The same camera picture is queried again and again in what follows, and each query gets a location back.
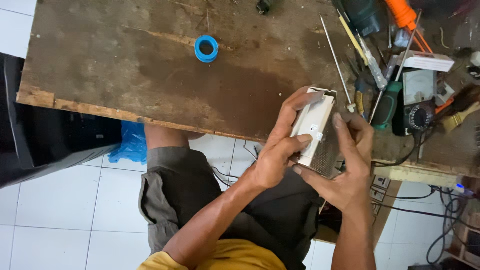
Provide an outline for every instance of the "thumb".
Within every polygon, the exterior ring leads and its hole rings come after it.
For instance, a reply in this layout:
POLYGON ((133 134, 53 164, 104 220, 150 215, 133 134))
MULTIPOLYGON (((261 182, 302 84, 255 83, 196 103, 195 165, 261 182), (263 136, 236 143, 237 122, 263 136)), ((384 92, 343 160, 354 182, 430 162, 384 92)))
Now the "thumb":
POLYGON ((303 150, 312 142, 313 138, 310 134, 302 134, 295 137, 283 138, 272 149, 275 155, 288 159, 293 153, 303 150))
POLYGON ((332 198, 337 184, 335 181, 325 178, 318 173, 300 165, 293 165, 292 168, 293 171, 300 175, 307 184, 311 185, 320 196, 327 201, 329 198, 332 198))

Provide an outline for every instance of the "yellow shirt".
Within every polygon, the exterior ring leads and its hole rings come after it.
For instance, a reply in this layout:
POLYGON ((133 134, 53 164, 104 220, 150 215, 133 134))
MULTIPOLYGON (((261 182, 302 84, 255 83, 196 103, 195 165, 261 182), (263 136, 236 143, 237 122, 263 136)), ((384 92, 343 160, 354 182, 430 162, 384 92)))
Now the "yellow shirt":
MULTIPOLYGON (((216 242, 215 250, 196 270, 286 270, 282 261, 270 250, 242 239, 223 239, 216 242)), ((166 252, 160 251, 147 258, 137 270, 188 270, 166 252)))

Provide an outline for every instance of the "blue tape roll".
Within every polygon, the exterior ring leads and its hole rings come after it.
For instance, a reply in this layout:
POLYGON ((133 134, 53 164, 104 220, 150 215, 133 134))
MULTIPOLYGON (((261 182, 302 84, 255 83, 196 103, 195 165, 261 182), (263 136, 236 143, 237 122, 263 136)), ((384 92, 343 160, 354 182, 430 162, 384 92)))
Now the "blue tape roll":
POLYGON ((206 35, 200 36, 195 41, 195 55, 197 56, 198 60, 205 63, 210 63, 211 61, 215 60, 217 53, 218 53, 218 43, 213 37, 206 36, 206 35), (212 46, 213 52, 211 54, 204 54, 200 51, 200 45, 203 44, 204 42, 212 46))

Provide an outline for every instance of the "blue plastic bag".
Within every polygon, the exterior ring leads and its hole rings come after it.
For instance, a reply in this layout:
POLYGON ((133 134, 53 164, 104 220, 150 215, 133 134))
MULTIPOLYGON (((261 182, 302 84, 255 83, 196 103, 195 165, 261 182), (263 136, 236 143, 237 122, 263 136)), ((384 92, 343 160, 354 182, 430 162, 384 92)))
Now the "blue plastic bag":
POLYGON ((138 162, 142 165, 147 163, 147 142, 145 140, 144 124, 121 121, 121 145, 120 148, 108 154, 108 160, 112 163, 119 162, 124 158, 138 162))

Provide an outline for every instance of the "green screwdriver handle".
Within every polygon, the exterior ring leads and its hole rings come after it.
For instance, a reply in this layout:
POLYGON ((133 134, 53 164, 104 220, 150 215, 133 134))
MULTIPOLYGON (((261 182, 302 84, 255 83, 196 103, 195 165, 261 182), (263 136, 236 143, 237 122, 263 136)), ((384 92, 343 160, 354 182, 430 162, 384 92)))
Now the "green screwdriver handle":
POLYGON ((396 110, 396 100, 402 87, 401 82, 392 81, 388 83, 372 119, 372 126, 375 129, 384 130, 392 124, 392 118, 396 110))

